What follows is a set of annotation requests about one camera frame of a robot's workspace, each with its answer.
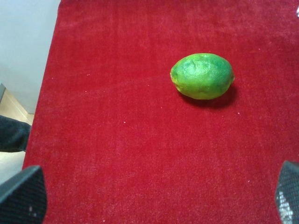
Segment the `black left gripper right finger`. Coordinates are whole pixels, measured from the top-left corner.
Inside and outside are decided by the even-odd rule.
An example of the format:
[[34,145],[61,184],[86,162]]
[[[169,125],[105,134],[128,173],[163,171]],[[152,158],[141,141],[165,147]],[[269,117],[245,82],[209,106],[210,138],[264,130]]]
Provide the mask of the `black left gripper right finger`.
[[299,164],[285,161],[275,192],[276,207],[283,224],[299,222]]

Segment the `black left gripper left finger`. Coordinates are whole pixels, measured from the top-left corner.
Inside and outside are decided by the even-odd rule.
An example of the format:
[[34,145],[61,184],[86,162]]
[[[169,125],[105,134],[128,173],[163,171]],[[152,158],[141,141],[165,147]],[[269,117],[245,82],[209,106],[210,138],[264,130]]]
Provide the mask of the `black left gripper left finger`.
[[29,166],[0,185],[2,224],[41,224],[47,211],[43,170]]

